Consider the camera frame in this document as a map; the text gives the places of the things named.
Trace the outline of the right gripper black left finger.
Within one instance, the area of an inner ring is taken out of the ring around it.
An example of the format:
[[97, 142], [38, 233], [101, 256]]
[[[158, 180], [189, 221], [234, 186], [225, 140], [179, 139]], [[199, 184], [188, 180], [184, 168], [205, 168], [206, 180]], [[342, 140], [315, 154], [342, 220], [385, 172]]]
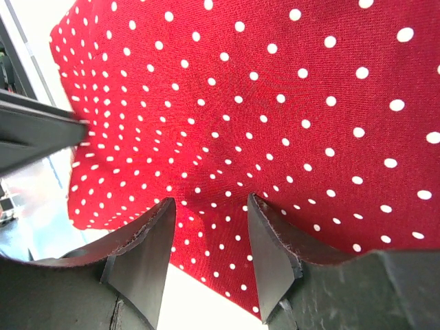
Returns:
[[156, 329], [175, 220], [166, 198], [61, 258], [2, 258], [1, 328]]

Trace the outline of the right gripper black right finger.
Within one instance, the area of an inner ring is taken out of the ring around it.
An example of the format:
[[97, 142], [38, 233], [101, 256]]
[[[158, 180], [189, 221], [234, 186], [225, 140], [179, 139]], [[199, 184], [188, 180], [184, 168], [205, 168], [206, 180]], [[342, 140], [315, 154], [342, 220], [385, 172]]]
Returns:
[[247, 198], [261, 321], [270, 329], [438, 329], [439, 252], [341, 252]]

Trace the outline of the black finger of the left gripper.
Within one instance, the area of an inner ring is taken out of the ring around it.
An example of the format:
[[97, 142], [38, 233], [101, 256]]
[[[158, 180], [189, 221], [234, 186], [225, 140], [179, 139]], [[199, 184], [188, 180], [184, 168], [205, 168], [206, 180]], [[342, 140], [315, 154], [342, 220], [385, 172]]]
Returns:
[[82, 142], [87, 126], [73, 113], [1, 91], [1, 173], [10, 174]]

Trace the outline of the dark red dotted skirt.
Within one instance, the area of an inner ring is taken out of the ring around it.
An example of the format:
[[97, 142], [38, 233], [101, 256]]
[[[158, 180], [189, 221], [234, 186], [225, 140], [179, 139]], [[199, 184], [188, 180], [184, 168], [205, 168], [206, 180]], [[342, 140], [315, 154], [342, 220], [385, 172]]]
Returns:
[[250, 193], [350, 254], [439, 248], [438, 1], [77, 1], [49, 41], [76, 228], [172, 197], [172, 264], [254, 315]]

